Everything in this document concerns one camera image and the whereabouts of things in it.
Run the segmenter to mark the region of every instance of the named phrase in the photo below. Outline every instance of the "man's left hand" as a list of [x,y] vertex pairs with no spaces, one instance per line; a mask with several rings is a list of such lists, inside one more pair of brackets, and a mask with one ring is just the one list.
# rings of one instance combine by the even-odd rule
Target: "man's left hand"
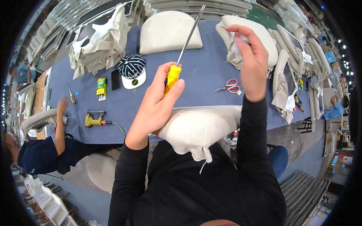
[[180,79],[164,97],[166,73],[174,64],[176,62],[168,62],[158,67],[155,78],[146,90],[136,118],[126,137],[125,144],[128,148],[133,150],[145,148],[148,135],[160,129],[170,117],[173,105],[185,87],[185,81]]

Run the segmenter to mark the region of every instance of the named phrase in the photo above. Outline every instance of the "scissors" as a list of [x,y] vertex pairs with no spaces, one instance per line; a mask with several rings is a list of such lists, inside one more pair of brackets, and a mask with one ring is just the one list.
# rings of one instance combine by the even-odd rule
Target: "scissors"
[[68,84],[68,89],[69,89],[69,92],[70,92],[70,99],[71,99],[72,103],[75,104],[75,98],[74,98],[72,92],[70,91],[69,84]]
[[227,91],[229,91],[231,93],[237,93],[237,92],[240,91],[240,86],[237,86],[236,84],[237,84],[237,80],[232,78],[232,79],[230,79],[229,81],[226,82],[225,87],[214,90],[214,92],[227,90]]

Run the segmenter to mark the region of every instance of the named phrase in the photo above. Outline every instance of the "fingernail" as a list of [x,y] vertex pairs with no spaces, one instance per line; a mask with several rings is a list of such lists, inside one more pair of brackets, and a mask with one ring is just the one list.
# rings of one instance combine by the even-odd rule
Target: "fingernail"
[[180,88],[185,87],[185,81],[183,79],[178,80],[177,86],[180,87]]

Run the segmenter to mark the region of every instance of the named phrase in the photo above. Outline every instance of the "blue shirt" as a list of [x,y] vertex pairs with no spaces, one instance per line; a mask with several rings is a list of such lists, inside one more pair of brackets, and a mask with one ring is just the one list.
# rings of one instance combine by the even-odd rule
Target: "blue shirt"
[[[28,65],[21,65],[18,67],[18,74],[19,77],[14,78],[14,80],[17,83],[28,83]],[[29,74],[29,80],[32,80],[35,78],[35,71],[34,70],[30,70],[30,74]]]
[[320,36],[318,36],[318,38],[317,38],[319,41],[321,41],[320,44],[326,44],[326,43],[327,43],[326,40],[323,40],[323,37],[325,37],[325,35],[324,35],[324,34],[320,34]]
[[53,139],[25,142],[18,156],[18,166],[25,172],[36,175],[57,171],[62,166],[75,166],[78,162],[77,143],[73,139],[65,139],[66,147],[58,156]]
[[336,119],[343,115],[344,108],[339,103],[335,103],[332,109],[324,109],[324,118],[328,119]]

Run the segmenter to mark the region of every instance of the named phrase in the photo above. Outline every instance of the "white cap brim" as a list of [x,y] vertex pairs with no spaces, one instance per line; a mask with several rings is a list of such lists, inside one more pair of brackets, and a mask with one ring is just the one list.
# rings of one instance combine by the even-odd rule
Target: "white cap brim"
[[[134,78],[134,79],[127,79],[123,76],[121,76],[121,77],[122,77],[122,83],[123,83],[124,88],[134,89],[134,88],[139,87],[146,81],[146,70],[145,70],[145,68],[143,68],[141,74],[137,78]],[[132,84],[132,81],[134,81],[134,80],[138,81],[138,83],[136,85]]]

